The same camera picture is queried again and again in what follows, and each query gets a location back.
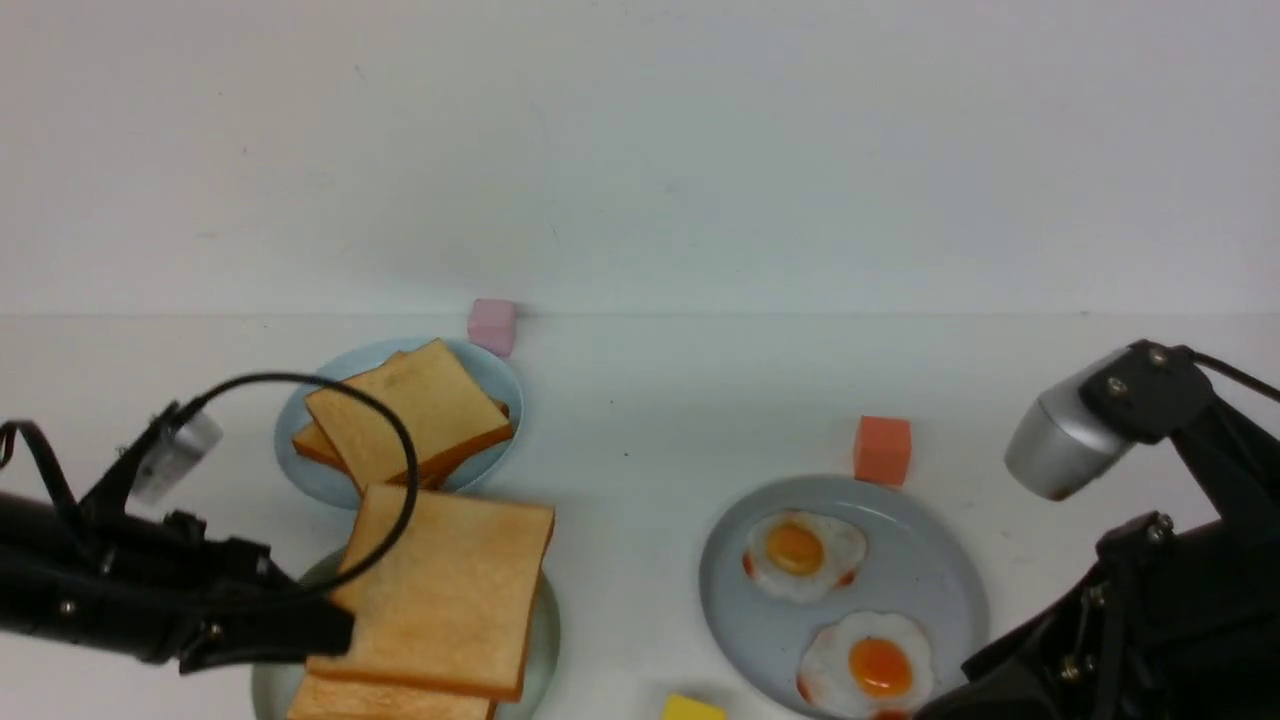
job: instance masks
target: fried egg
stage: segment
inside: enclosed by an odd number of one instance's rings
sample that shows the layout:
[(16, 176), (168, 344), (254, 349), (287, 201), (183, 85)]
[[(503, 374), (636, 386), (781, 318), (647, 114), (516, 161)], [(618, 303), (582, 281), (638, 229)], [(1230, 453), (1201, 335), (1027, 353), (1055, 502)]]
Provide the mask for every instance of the fried egg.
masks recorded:
[(837, 717), (909, 717), (933, 694), (933, 651), (914, 620), (851, 612), (827, 625), (800, 660), (796, 689)]
[(867, 537), (854, 525), (788, 510), (751, 527), (742, 569), (769, 597), (806, 603), (852, 583), (865, 557)]

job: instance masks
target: yellow cube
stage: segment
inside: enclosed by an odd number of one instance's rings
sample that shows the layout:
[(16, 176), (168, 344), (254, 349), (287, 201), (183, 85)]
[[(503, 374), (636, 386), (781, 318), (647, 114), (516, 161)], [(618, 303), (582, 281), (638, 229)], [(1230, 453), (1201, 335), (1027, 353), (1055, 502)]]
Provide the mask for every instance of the yellow cube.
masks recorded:
[(728, 720), (728, 715), (716, 706), (673, 694), (667, 698), (662, 720)]

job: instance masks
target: egg yolk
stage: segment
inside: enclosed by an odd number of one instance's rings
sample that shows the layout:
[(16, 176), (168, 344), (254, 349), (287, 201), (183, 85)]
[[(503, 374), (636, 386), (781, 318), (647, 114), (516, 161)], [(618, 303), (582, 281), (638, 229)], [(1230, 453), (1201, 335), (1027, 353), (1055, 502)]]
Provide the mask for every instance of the egg yolk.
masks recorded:
[(882, 638), (867, 638), (849, 651), (849, 674), (868, 697), (897, 697), (911, 689), (911, 662), (902, 648)]
[(812, 575), (822, 568), (822, 541), (809, 528), (783, 523), (769, 530), (764, 552), (791, 575)]

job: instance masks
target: toast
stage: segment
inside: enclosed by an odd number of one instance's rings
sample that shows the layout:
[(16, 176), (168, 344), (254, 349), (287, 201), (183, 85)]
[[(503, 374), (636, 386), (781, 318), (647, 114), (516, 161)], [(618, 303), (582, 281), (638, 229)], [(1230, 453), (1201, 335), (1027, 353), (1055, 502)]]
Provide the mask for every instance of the toast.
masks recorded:
[[(508, 407), (506, 402), (500, 400), (494, 400), (493, 404), (499, 413), (502, 413), (507, 418), (511, 418), (511, 407)], [(342, 456), (338, 455), (338, 448), (335, 448), (333, 443), (329, 442), (329, 438), (324, 437), (324, 432), (320, 430), (320, 427), (316, 425), (315, 423), (307, 423), (306, 425), (302, 427), (301, 430), (293, 433), (293, 451), (301, 455), (302, 457), (306, 457), (307, 460), (312, 460), (321, 465), (328, 465), (329, 468), (333, 468), (339, 473), (347, 471), (347, 466), (342, 464)], [(448, 478), (452, 474), (453, 470), (443, 473), (445, 478)]]
[(302, 678), (288, 720), (493, 720), (498, 703), (412, 688)]
[[(387, 357), (387, 360), (383, 360), (381, 365), (379, 365), (378, 368), (352, 375), (344, 379), (343, 382), (349, 382), (361, 375), (371, 374), (379, 370), (380, 368), (385, 366), (388, 363), (399, 360), (406, 355), (408, 354), (404, 352), (403, 350), (397, 350), (396, 352), (392, 352)], [(301, 430), (293, 433), (292, 441), (293, 441), (293, 451), (301, 455), (302, 457), (306, 457), (307, 460), (314, 460), (315, 462), (320, 462), (321, 465), (328, 465), (334, 470), (340, 470), (343, 473), (347, 471), (347, 466), (342, 464), (342, 457), (338, 456), (338, 451), (334, 450), (333, 443), (329, 442), (329, 438), (324, 437), (324, 433), (320, 432), (320, 428), (316, 427), (315, 423), (307, 423), (306, 425), (303, 425)]]
[[(356, 375), (347, 386), (374, 396), (399, 416), (422, 477), (440, 475), (512, 436), (511, 423), (440, 340)], [(357, 491), (404, 479), (399, 438), (374, 409), (329, 388), (308, 395), (306, 405)]]
[[(407, 488), (369, 488), (346, 570), (399, 515)], [(534, 594), (556, 511), (420, 491), (401, 542), (334, 591), (356, 615), (351, 648), (314, 656), (321, 678), (403, 685), (515, 702), (524, 692)]]

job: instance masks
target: light blue plate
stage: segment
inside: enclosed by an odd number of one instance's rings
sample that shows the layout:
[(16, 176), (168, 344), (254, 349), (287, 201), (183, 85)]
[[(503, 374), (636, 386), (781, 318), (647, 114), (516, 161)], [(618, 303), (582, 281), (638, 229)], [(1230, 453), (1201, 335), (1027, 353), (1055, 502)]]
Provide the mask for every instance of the light blue plate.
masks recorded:
[[(407, 337), (357, 347), (325, 363), (316, 370), (316, 374), (335, 380), (346, 379), (366, 370), (372, 370), (385, 363), (397, 351), (410, 352), (422, 347), (431, 340), (428, 337)], [(507, 454), (507, 450), (511, 448), (511, 445), (520, 434), (520, 418), (525, 410), (525, 396), (520, 391), (516, 373), (497, 355), (461, 340), (445, 340), (444, 342), (448, 343), (453, 355), (458, 357), (462, 366), (466, 368), (476, 384), (489, 397), (500, 400), (511, 407), (512, 438), (467, 459), (466, 462), (449, 475), (449, 479), (442, 488), (445, 492), (470, 492), (498, 465), (498, 461)], [(284, 409), (280, 410), (280, 418), (275, 421), (275, 460), (280, 464), (280, 469), (284, 470), (284, 477), (289, 478), (289, 482), (302, 492), (320, 502), (355, 510), (360, 507), (360, 493), (356, 492), (351, 478), (333, 468), (307, 460), (293, 450), (293, 434), (311, 421), (311, 414), (307, 413), (302, 398), (314, 391), (314, 387), (298, 387), (284, 404)]]
[[(867, 534), (858, 579), (813, 605), (773, 600), (742, 571), (746, 534), (783, 510), (838, 518)], [(987, 643), (987, 596), (960, 543), (911, 497), (844, 475), (764, 486), (739, 500), (707, 538), (699, 569), (703, 615), (746, 682), (805, 717), (827, 719), (796, 691), (800, 657), (823, 626), (855, 610), (914, 619), (933, 648), (934, 693), (964, 682), (960, 664)]]

